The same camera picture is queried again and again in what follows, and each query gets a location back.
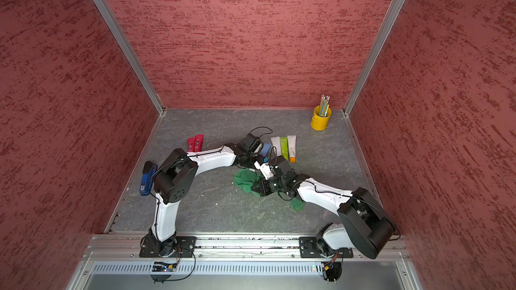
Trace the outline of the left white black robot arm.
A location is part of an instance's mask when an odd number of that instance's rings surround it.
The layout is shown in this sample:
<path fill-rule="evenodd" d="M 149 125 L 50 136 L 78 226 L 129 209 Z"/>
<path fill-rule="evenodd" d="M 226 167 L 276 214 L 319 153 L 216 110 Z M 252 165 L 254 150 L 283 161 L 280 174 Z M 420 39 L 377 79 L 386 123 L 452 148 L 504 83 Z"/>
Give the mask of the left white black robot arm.
<path fill-rule="evenodd" d="M 176 238 L 176 218 L 181 200 L 187 196 L 197 175 L 230 166 L 252 167 L 263 144 L 225 144 L 220 148 L 187 153 L 173 150 L 152 176 L 156 211 L 146 239 L 163 255 L 173 251 Z"/>

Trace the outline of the white tube orange cap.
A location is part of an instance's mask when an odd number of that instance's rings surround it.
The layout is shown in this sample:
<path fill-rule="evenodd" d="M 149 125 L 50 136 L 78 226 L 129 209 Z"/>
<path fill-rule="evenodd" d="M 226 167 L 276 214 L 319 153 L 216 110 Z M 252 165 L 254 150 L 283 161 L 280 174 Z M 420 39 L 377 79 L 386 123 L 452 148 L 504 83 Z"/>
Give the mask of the white tube orange cap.
<path fill-rule="evenodd" d="M 296 136 L 287 136 L 289 161 L 296 162 Z"/>

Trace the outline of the white tube red cap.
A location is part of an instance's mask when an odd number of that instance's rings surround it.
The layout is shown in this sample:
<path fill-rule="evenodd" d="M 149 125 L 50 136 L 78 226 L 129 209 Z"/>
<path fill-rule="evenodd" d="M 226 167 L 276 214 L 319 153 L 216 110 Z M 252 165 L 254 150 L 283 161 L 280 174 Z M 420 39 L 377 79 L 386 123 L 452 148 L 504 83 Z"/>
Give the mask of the white tube red cap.
<path fill-rule="evenodd" d="M 279 157 L 282 155 L 281 138 L 279 136 L 271 137 L 271 144 L 275 148 L 275 155 Z"/>

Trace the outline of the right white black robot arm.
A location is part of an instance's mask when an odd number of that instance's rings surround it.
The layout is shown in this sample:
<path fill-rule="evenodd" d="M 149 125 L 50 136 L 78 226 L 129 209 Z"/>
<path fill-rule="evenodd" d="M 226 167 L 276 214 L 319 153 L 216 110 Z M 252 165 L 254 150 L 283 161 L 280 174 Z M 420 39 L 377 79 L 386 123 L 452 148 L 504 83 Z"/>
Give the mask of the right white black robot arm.
<path fill-rule="evenodd" d="M 262 197 L 278 193 L 286 201 L 318 205 L 338 216 L 339 224 L 328 223 L 312 238 L 312 251 L 319 256 L 331 257 L 339 249 L 354 248 L 365 257 L 376 259 L 399 231 L 375 197 L 361 187 L 347 191 L 322 184 L 308 175 L 289 173 L 280 178 L 260 179 L 251 190 Z"/>

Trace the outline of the green microfiber cloth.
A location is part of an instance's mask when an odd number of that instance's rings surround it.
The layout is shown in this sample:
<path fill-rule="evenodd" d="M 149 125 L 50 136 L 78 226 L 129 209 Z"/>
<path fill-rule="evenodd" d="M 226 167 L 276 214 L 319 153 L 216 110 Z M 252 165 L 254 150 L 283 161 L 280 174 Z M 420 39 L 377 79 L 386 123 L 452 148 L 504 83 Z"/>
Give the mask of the green microfiber cloth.
<path fill-rule="evenodd" d="M 261 182 L 264 180 L 265 179 L 261 172 L 253 169 L 240 169 L 233 177 L 234 184 L 238 188 L 242 189 L 245 193 L 250 193 L 256 197 L 262 197 L 259 187 L 261 186 Z M 290 203 L 290 207 L 293 211 L 301 212 L 304 209 L 305 202 L 297 200 L 292 196 L 282 196 L 280 194 L 279 196 L 282 200 Z"/>

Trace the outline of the blue tube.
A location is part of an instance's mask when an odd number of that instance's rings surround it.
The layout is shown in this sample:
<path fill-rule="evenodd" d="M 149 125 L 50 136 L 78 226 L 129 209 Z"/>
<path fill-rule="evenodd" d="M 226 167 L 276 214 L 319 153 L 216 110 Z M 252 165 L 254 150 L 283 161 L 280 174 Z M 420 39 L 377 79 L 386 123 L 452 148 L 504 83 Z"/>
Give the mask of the blue tube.
<path fill-rule="evenodd" d="M 272 148 L 272 144 L 270 144 L 270 143 L 264 143 L 264 144 L 263 144 L 263 147 L 262 147 L 262 149 L 261 149 L 261 151 L 260 151 L 260 153 L 259 153 L 259 154 L 260 154 L 262 157 L 264 157 L 264 158 L 268 158 L 268 157 L 269 157 L 269 154 L 270 154 L 270 150 L 271 150 L 271 148 Z"/>

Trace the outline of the green tube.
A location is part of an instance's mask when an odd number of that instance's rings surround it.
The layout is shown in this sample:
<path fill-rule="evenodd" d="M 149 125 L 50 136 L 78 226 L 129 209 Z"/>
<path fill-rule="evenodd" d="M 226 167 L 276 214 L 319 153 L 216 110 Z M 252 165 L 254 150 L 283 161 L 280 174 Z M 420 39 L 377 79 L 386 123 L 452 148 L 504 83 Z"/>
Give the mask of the green tube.
<path fill-rule="evenodd" d="M 289 147 L 288 147 L 288 138 L 287 137 L 281 137 L 280 138 L 280 148 L 281 148 L 281 154 L 282 156 L 289 161 Z"/>

